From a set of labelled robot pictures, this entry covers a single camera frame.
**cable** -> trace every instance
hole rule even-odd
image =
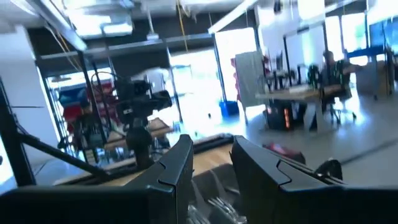
[[[46,29],[48,29],[50,31],[50,33],[52,34],[52,36],[54,37],[54,39],[57,41],[58,45],[61,47],[63,53],[68,53],[64,48],[63,45],[61,44],[61,42],[58,40],[57,36],[54,34],[53,30],[49,27],[49,26],[45,26]],[[76,69],[76,71],[80,72],[81,70],[79,68],[76,67],[76,65],[70,60],[69,55],[66,54],[66,57],[69,61],[69,63]]]
[[[120,79],[125,79],[125,77],[121,77],[121,76],[119,76],[119,75],[117,75],[117,74],[114,74],[114,73],[111,73],[111,72],[97,72],[98,74],[100,74],[100,73],[105,73],[105,74],[110,74],[110,75],[112,75],[112,76],[114,76],[114,77],[118,77],[118,78],[120,78]],[[93,78],[94,78],[94,76],[95,76],[96,74],[94,73],[92,76],[91,76],[91,86],[98,92],[98,93],[100,93],[100,91],[99,91],[99,89],[97,89],[96,87],[95,87],[95,85],[94,85],[94,82],[93,82]]]
[[[65,42],[65,39],[62,37],[62,35],[58,31],[57,31],[57,35],[61,39],[63,46],[68,50],[68,52],[70,52],[70,49],[69,49],[67,43]],[[72,59],[76,63],[76,65],[80,69],[80,71],[82,71],[83,69],[81,68],[80,63],[78,61],[76,61],[76,59],[74,57],[72,57]]]
[[[208,14],[209,14],[210,26],[213,26],[213,22],[211,21],[211,15],[210,15],[210,12],[209,12]]]
[[[180,6],[181,6],[180,0],[177,0],[177,9],[178,9],[178,17],[180,18],[181,32],[182,32],[182,36],[184,37],[185,50],[188,52],[187,39],[185,38],[184,24],[182,22]]]

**ceiling pipe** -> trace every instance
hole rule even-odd
[[[157,39],[159,39],[159,35],[157,33],[155,33],[154,25],[152,23],[152,17],[150,16],[149,9],[147,9],[147,17],[148,17],[149,30],[150,30],[147,35],[147,40],[157,40]]]
[[[240,5],[233,9],[230,13],[222,17],[218,22],[208,29],[209,34],[214,34],[226,27],[232,21],[244,14],[251,6],[255,5],[259,0],[244,0]]]
[[[51,2],[49,2],[49,0],[31,0],[29,3],[54,29],[72,44],[75,49],[80,51],[87,49],[86,43],[79,37],[73,27],[68,24],[63,15]]]

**computer tower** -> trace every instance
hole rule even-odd
[[[291,131],[294,128],[294,117],[291,101],[271,101],[264,111],[268,128],[279,131]]]

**black equipment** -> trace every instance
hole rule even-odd
[[[181,135],[169,152],[124,187],[30,186],[7,192],[0,197],[1,221],[185,223],[192,173],[193,143]]]
[[[319,72],[319,67],[317,65],[310,65],[307,73],[307,82],[314,88],[319,89],[319,84],[321,82],[322,76]]]
[[[282,12],[282,2],[280,0],[275,0],[274,3],[274,14],[280,14]]]
[[[241,136],[231,159],[248,223],[396,222],[396,189],[350,187]]]
[[[293,129],[292,102],[283,100],[270,101],[266,105],[266,114],[269,129],[290,131]]]
[[[115,86],[119,97],[118,116],[123,124],[128,125],[127,147],[134,150],[138,168],[146,169],[154,163],[149,155],[152,136],[146,130],[147,117],[154,110],[172,106],[172,100],[166,90],[152,93],[150,83],[144,80],[116,80]]]
[[[335,63],[335,66],[333,67],[333,72],[330,77],[331,79],[333,79],[333,83],[340,85],[343,85],[344,83],[349,83],[349,75],[347,75],[348,82],[344,80],[343,69],[345,63],[346,62],[344,60],[339,60]]]

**blue object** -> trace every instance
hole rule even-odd
[[[380,46],[375,46],[375,47],[369,47],[366,49],[359,49],[355,50],[353,52],[347,53],[348,58],[353,58],[353,57],[360,57],[360,56],[376,56],[379,54],[384,54],[385,50],[382,45]]]
[[[87,100],[86,87],[61,91],[58,100],[63,107],[81,104],[82,101]]]
[[[221,101],[219,106],[223,118],[239,114],[238,102],[236,101]]]

